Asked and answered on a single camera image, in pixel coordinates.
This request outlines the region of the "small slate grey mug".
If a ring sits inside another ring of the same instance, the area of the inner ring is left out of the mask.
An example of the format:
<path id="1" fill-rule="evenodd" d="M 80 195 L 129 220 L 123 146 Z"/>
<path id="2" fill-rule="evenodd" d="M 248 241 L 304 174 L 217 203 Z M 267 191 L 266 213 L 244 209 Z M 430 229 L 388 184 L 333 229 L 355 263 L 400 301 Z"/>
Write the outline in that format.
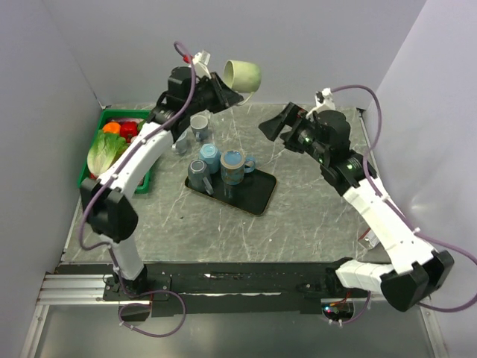
<path id="1" fill-rule="evenodd" d="M 209 135 L 209 120 L 204 115 L 193 116 L 190 119 L 190 127 L 198 142 L 204 141 Z"/>

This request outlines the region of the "dark grey mug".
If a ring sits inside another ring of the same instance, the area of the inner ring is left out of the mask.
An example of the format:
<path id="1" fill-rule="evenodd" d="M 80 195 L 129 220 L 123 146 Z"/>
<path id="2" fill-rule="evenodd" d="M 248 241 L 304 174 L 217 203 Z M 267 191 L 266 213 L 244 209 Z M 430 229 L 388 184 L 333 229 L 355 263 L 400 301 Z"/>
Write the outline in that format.
<path id="1" fill-rule="evenodd" d="M 212 195 L 212 179 L 209 173 L 209 167 L 201 159 L 192 160 L 188 166 L 188 187 L 197 192 Z"/>

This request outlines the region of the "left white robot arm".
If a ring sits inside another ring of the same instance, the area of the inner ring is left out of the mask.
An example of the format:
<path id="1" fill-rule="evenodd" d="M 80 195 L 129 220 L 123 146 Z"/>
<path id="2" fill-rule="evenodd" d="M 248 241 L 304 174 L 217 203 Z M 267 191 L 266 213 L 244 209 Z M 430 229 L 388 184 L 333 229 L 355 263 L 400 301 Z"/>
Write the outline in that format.
<path id="1" fill-rule="evenodd" d="M 153 164 L 190 126 L 190 118 L 205 110 L 219 113 L 243 101 L 243 96 L 216 72 L 198 77 L 193 68 L 176 67 L 168 89 L 149 113 L 138 137 L 117 161 L 96 180 L 80 185 L 82 225 L 100 236 L 106 246 L 121 291 L 132 300 L 148 289 L 147 269 L 137 251 L 133 233 L 139 221 L 130 199 Z"/>

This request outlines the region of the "white footed mug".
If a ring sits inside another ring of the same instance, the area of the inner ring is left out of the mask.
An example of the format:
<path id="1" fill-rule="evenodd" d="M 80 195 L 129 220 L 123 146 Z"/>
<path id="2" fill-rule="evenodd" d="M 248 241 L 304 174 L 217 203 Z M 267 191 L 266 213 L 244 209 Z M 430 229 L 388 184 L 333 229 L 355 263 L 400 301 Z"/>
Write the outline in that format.
<path id="1" fill-rule="evenodd" d="M 177 141 L 172 145 L 171 149 L 175 154 L 179 155 L 183 155 L 187 152 L 187 131 L 181 133 L 181 135 L 177 138 Z"/>

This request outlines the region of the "pale green mug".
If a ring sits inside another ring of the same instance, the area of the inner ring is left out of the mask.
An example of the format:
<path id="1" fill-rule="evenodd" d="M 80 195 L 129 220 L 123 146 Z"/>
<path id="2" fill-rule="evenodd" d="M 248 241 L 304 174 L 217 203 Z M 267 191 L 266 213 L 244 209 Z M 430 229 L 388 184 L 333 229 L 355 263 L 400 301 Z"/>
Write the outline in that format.
<path id="1" fill-rule="evenodd" d="M 238 106 L 246 104 L 259 90 L 262 70 L 259 65 L 242 60 L 228 60 L 224 66 L 224 83 L 238 93 L 248 94 Z"/>

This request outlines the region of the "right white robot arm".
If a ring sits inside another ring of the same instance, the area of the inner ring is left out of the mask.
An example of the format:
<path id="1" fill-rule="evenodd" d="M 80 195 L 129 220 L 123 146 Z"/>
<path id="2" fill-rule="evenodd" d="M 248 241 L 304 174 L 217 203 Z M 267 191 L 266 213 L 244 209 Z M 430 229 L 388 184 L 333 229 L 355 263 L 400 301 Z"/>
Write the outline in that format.
<path id="1" fill-rule="evenodd" d="M 376 179 L 376 170 L 351 149 L 350 124 L 343 113 L 325 110 L 307 119 L 303 108 L 288 103 L 259 129 L 270 141 L 281 138 L 288 150 L 316 160 L 325 181 L 362 216 L 391 260 L 345 261 L 325 280 L 330 295 L 339 298 L 350 289 L 363 289 L 383 295 L 393 308 L 405 312 L 443 285 L 454 264 L 452 255 L 416 237 L 376 195 L 365 177 Z"/>

